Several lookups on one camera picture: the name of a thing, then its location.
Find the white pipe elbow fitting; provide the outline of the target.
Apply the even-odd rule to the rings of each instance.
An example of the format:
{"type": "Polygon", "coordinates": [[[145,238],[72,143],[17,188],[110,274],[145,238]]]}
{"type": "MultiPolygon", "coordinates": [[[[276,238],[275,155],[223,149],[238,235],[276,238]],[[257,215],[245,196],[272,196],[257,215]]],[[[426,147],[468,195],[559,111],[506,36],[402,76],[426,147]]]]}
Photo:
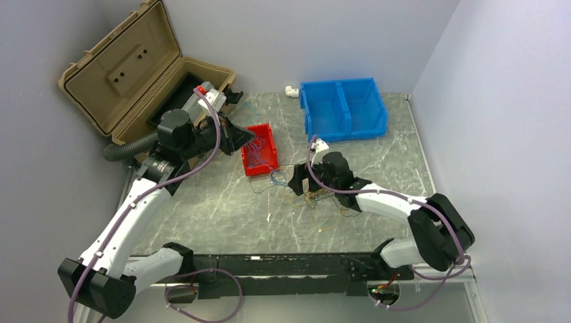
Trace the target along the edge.
{"type": "Polygon", "coordinates": [[[300,97],[300,90],[298,88],[294,88],[290,85],[287,85],[284,89],[284,92],[287,97],[289,98],[299,98],[300,97]]]}

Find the red plastic bin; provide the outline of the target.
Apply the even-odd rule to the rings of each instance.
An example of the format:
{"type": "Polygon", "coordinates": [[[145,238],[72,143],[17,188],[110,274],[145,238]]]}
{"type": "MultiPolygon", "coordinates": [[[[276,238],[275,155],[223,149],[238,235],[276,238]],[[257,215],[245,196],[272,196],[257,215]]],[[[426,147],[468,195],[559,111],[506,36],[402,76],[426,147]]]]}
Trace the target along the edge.
{"type": "Polygon", "coordinates": [[[269,174],[279,169],[273,132],[268,123],[247,126],[255,139],[241,148],[244,173],[248,177],[269,174]]]}

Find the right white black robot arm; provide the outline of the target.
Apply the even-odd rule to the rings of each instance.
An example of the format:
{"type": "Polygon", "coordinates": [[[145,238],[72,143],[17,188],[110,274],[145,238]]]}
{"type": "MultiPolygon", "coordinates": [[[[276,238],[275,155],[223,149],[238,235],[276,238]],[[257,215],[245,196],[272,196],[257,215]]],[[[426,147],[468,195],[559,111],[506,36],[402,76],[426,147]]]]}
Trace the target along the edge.
{"type": "Polygon", "coordinates": [[[389,278],[397,268],[419,263],[444,272],[464,260],[465,251],[475,242],[473,232],[447,196],[409,196],[387,190],[354,176],[338,151],[326,153],[320,163],[295,165],[288,187],[300,196],[305,193],[304,180],[310,192],[323,188],[344,207],[382,215],[410,229],[411,237],[390,238],[373,251],[371,270],[379,279],[389,278]]]}

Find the tan open toolbox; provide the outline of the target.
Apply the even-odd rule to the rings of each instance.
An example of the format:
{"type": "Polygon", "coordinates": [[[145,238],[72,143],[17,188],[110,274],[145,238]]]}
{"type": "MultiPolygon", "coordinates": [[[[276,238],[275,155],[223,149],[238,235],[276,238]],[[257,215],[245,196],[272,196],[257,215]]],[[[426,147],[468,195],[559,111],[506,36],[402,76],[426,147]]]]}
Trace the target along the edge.
{"type": "Polygon", "coordinates": [[[233,70],[181,53],[163,1],[145,1],[84,56],[70,64],[58,84],[95,129],[111,138],[110,162],[144,160],[163,113],[182,108],[194,88],[211,82],[239,103],[233,70]]]}

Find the blue divided plastic bin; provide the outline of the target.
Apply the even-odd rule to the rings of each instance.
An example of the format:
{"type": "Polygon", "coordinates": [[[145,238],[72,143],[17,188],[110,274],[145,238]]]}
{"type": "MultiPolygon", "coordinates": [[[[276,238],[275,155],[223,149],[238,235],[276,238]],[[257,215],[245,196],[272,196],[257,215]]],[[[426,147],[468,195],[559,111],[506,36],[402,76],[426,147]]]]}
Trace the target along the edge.
{"type": "Polygon", "coordinates": [[[302,82],[300,107],[308,140],[373,139],[387,132],[389,114],[371,77],[302,82]]]}

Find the grey canister in toolbox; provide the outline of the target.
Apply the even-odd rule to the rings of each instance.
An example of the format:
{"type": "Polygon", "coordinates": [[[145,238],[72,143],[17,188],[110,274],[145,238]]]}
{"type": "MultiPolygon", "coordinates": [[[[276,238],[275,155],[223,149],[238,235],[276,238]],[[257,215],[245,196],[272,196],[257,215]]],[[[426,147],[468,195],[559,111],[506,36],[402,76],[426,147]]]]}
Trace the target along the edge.
{"type": "MultiPolygon", "coordinates": [[[[217,88],[209,81],[204,81],[200,86],[205,89],[206,92],[210,92],[213,89],[217,90],[217,88]]],[[[182,107],[182,110],[187,112],[193,120],[198,119],[203,113],[206,113],[207,116],[210,115],[208,108],[204,108],[199,104],[200,100],[200,97],[193,92],[192,96],[182,107]]]]}

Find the black aluminium base frame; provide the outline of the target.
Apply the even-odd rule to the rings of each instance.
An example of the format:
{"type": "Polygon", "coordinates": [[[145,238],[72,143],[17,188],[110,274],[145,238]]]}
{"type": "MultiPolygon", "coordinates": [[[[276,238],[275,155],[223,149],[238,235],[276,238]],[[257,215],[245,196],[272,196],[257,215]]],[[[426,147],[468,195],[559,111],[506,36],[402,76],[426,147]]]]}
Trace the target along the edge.
{"type": "Polygon", "coordinates": [[[307,254],[197,254],[179,274],[162,281],[175,291],[194,288],[199,299],[230,296],[344,294],[392,303],[400,283],[439,283],[463,274],[469,262],[444,273],[390,268],[367,252],[307,254]]]}

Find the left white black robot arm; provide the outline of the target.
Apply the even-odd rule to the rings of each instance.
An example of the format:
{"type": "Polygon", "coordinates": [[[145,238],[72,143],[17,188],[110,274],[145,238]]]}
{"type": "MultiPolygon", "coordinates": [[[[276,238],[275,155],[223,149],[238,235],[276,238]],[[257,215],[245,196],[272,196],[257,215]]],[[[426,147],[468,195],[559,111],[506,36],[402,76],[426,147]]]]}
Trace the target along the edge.
{"type": "Polygon", "coordinates": [[[77,303],[103,317],[118,318],[138,293],[154,283],[168,277],[183,283],[197,274],[193,251],[175,242],[136,262],[129,262],[129,257],[152,217],[180,183],[208,163],[190,169],[191,158],[209,153],[212,159],[219,151],[231,155],[255,137],[252,131],[233,124],[223,112],[213,112],[198,126],[184,110],[164,113],[151,153],[119,210],[78,259],[66,258],[58,268],[70,297],[68,321],[73,321],[77,303]]]}

